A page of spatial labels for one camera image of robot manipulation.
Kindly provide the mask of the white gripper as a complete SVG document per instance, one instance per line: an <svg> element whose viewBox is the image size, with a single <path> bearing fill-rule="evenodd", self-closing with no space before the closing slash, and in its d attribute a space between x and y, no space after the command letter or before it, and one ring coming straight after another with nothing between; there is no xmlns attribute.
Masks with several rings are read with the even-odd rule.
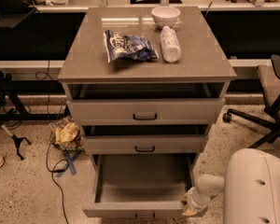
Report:
<svg viewBox="0 0 280 224"><path fill-rule="evenodd" d="M197 212L202 212L208 204L216 201L221 195L221 189L192 187L181 198L181 202L186 203L182 215L195 216Z"/></svg>

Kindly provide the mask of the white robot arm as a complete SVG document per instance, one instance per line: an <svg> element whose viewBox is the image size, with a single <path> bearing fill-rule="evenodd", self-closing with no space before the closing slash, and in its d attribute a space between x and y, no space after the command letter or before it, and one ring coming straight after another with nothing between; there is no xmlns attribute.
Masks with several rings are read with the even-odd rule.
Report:
<svg viewBox="0 0 280 224"><path fill-rule="evenodd" d="M201 175L182 197L182 214L194 216L223 197L224 224L280 224L280 159L244 148L232 154L223 177Z"/></svg>

